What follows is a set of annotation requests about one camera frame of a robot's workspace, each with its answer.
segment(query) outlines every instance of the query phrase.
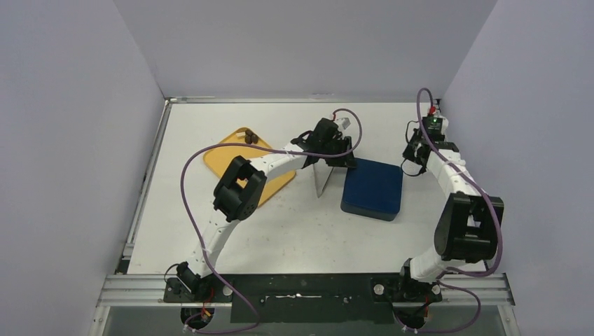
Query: orange cutting board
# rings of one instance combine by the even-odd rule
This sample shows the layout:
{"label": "orange cutting board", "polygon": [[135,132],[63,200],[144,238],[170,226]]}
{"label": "orange cutting board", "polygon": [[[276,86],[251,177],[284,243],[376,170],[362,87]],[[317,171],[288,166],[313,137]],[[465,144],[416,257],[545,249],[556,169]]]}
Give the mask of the orange cutting board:
{"label": "orange cutting board", "polygon": [[[236,144],[236,143],[245,144],[244,138],[237,137],[237,133],[245,132],[245,130],[247,130],[247,129],[248,129],[248,127],[238,128],[236,131],[229,134],[229,136],[227,136],[225,139],[223,139],[219,143],[220,144]],[[260,133],[258,133],[258,132],[254,132],[254,133],[257,134],[258,138],[259,138],[258,143],[256,143],[257,146],[264,147],[264,148],[272,148],[272,147],[270,147],[270,145],[268,145],[266,143],[266,141],[264,141],[264,139],[262,139],[262,137],[260,136]],[[255,149],[255,148],[249,148],[249,147],[234,147],[234,146],[218,147],[215,149],[211,149],[211,150],[207,151],[206,154],[204,154],[204,162],[205,162],[205,165],[207,165],[207,167],[209,167],[210,170],[220,178],[223,176],[223,173],[225,172],[225,170],[227,170],[227,167],[229,166],[229,164],[231,163],[231,160],[233,160],[234,157],[241,155],[242,157],[244,157],[246,159],[251,159],[251,158],[257,158],[259,156],[266,155],[266,154],[268,154],[268,152],[265,152],[264,150],[259,150],[259,149]],[[266,203],[266,201],[268,201],[272,196],[274,196],[274,194],[276,194],[279,190],[281,190],[284,186],[286,186],[289,182],[291,182],[291,180],[295,177],[295,175],[296,175],[295,171],[290,171],[288,173],[285,173],[284,175],[281,175],[281,176],[275,178],[272,181],[268,181],[266,183],[266,186],[264,187],[262,196],[260,197],[260,202],[258,203],[258,207],[260,207],[262,204]],[[245,187],[245,181],[238,181],[238,183],[242,187]]]}

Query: tabletop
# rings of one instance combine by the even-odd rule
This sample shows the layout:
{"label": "tabletop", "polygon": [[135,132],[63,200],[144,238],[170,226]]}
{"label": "tabletop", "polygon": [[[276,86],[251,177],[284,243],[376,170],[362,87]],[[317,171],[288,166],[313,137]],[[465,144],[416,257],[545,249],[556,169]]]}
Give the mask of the tabletop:
{"label": "tabletop", "polygon": [[[179,189],[181,169],[192,154],[239,127],[249,127],[273,148],[281,148],[339,108],[351,109],[361,119],[364,134],[356,157],[401,163],[406,123],[416,120],[414,103],[173,104],[128,274],[162,274],[185,261],[196,247],[198,237]],[[351,123],[345,135],[355,142],[358,130],[352,118]],[[403,168],[411,174],[418,170],[409,162]],[[399,272],[407,258],[432,246],[446,196],[431,174],[404,176],[401,212],[386,222],[340,210],[345,173],[335,169],[317,198],[312,168],[297,171],[293,181],[238,225],[221,252],[217,270],[224,274]],[[217,181],[201,157],[188,169],[186,194],[201,229],[211,216]],[[484,266],[465,269],[484,270]]]}

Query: purple cable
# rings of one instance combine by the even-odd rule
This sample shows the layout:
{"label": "purple cable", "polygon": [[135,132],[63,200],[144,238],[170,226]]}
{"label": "purple cable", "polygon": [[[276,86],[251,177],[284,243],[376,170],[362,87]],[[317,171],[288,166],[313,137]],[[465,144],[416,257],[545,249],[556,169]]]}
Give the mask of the purple cable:
{"label": "purple cable", "polygon": [[[335,110],[332,114],[334,116],[336,116],[337,112],[341,112],[341,111],[350,113],[355,118],[355,120],[357,121],[357,124],[359,126],[359,138],[357,139],[357,142],[353,145],[353,147],[351,149],[349,149],[346,152],[341,153],[341,154],[332,154],[332,155],[329,155],[329,154],[293,152],[292,150],[288,150],[287,151],[287,150],[278,150],[278,149],[270,149],[270,148],[258,147],[256,145],[251,145],[251,144],[247,144],[247,143],[218,143],[216,145],[208,146],[206,148],[203,148],[203,149],[199,150],[198,152],[196,152],[192,156],[190,156],[190,158],[188,159],[188,161],[186,161],[186,164],[184,165],[184,168],[181,170],[181,178],[180,178],[180,181],[179,181],[180,189],[181,189],[181,201],[184,203],[184,207],[186,208],[186,212],[188,213],[188,217],[190,218],[190,222],[192,222],[192,225],[194,227],[194,230],[196,230],[196,234],[198,235],[198,240],[200,240],[200,246],[202,247],[202,256],[204,256],[206,265],[208,266],[208,268],[210,269],[210,271],[212,272],[212,274],[214,274],[214,276],[216,276],[219,280],[221,280],[221,282],[223,284],[225,284],[225,286],[229,287],[229,289],[231,289],[232,292],[234,292],[238,297],[240,297],[240,299],[243,300],[243,302],[246,303],[246,305],[248,306],[248,308],[254,313],[254,315],[256,315],[256,318],[257,318],[257,322],[255,322],[255,324],[248,325],[248,326],[245,326],[245,327],[240,327],[240,328],[237,328],[237,329],[220,330],[220,331],[201,331],[201,330],[193,329],[194,332],[199,333],[199,334],[221,335],[221,334],[238,333],[240,331],[250,330],[250,329],[253,329],[253,328],[257,327],[258,324],[260,324],[260,314],[258,313],[258,311],[256,310],[256,308],[250,303],[250,301],[245,296],[243,296],[243,294],[241,294],[237,289],[235,289],[235,287],[233,287],[228,281],[226,281],[214,269],[214,266],[210,263],[210,260],[208,259],[208,255],[206,253],[206,244],[205,244],[205,241],[202,238],[202,234],[200,234],[200,229],[198,229],[198,225],[196,224],[196,220],[194,219],[194,216],[192,215],[192,211],[190,210],[190,206],[188,205],[188,200],[186,199],[186,189],[184,187],[184,181],[186,180],[186,172],[188,171],[188,167],[190,166],[190,163],[192,163],[192,161],[194,159],[196,159],[196,157],[198,157],[200,154],[202,154],[202,153],[204,153],[206,151],[210,151],[211,149],[218,148],[218,147],[229,147],[229,146],[250,147],[250,148],[260,149],[262,151],[266,151],[266,152],[270,152],[270,153],[313,156],[313,157],[316,157],[316,158],[325,158],[325,159],[339,158],[341,156],[345,156],[347,154],[350,154],[352,151],[354,151],[355,148],[357,148],[359,146],[359,143],[361,143],[361,138],[363,137],[363,126],[361,125],[361,121],[360,121],[359,117],[353,111],[349,110],[348,108],[339,108],[339,109]],[[195,319],[199,315],[200,314],[194,314],[194,315],[188,317],[186,319],[186,322],[184,324],[187,326],[190,323],[190,321],[192,321],[193,319]]]}
{"label": "purple cable", "polygon": [[[437,156],[439,156],[439,158],[442,159],[442,161],[447,162],[448,159],[445,156],[443,156],[443,154],[441,154],[437,148],[435,148],[433,141],[429,140],[429,135],[427,135],[427,130],[425,129],[425,126],[423,125],[423,120],[421,117],[421,94],[423,93],[423,91],[425,91],[425,92],[427,92],[427,94],[429,94],[429,100],[431,102],[431,106],[433,106],[433,95],[431,94],[431,91],[429,91],[429,89],[427,89],[426,87],[423,87],[417,93],[417,119],[419,120],[419,128],[421,129],[421,132],[423,133],[423,137],[425,139],[427,139],[427,144],[429,144],[429,147],[431,148],[431,150],[435,154],[437,154]],[[476,184],[476,182],[472,181],[472,179],[470,179],[468,176],[466,176],[466,174],[463,174],[462,171],[460,171],[460,168],[456,167],[455,164],[449,162],[448,166],[452,167],[452,169],[454,169],[460,175],[460,177],[462,177],[463,180],[465,180],[468,184],[473,186],[476,189],[476,191],[478,191],[478,193],[480,193],[481,196],[483,197],[483,199],[485,200],[485,203],[487,204],[487,208],[489,208],[489,212],[491,214],[491,217],[493,218],[493,223],[495,224],[495,232],[497,233],[497,255],[495,257],[495,262],[493,263],[493,266],[485,272],[467,272],[467,271],[463,271],[456,267],[447,267],[445,269],[445,271],[443,271],[437,277],[437,279],[441,279],[444,275],[446,275],[446,271],[454,271],[454,272],[457,272],[457,273],[460,273],[463,275],[467,275],[468,277],[475,277],[475,278],[486,277],[488,275],[495,273],[495,270],[497,270],[497,268],[499,267],[499,264],[500,264],[501,258],[502,258],[502,254],[503,254],[503,238],[502,238],[502,234],[501,234],[501,225],[499,223],[499,219],[497,218],[497,214],[495,213],[495,208],[493,207],[493,203],[491,202],[491,199],[489,199],[489,196],[483,191],[483,189],[481,189],[481,187],[479,187],[478,184]]]}
{"label": "purple cable", "polygon": [[[437,281],[437,283],[440,286],[443,286],[443,287],[446,287],[449,289],[453,289],[456,291],[462,291],[462,292],[472,295],[476,300],[476,304],[478,305],[476,308],[476,313],[474,313],[474,316],[472,317],[472,319],[470,321],[466,322],[465,324],[463,324],[459,327],[453,328],[453,329],[445,329],[445,330],[417,329],[416,332],[423,333],[423,334],[449,334],[449,333],[457,333],[461,330],[468,328],[469,326],[472,326],[478,320],[478,317],[481,315],[481,300],[478,298],[478,296],[475,293],[472,293],[470,290],[465,289],[465,288],[448,285],[448,284],[443,283],[439,280]],[[402,323],[402,321],[400,321],[400,319],[398,318],[398,316],[396,316],[396,314],[394,315],[394,317],[396,318],[396,321],[398,321],[398,323],[400,323],[407,331],[415,332],[415,329],[409,328],[406,325],[404,325],[404,323]]]}

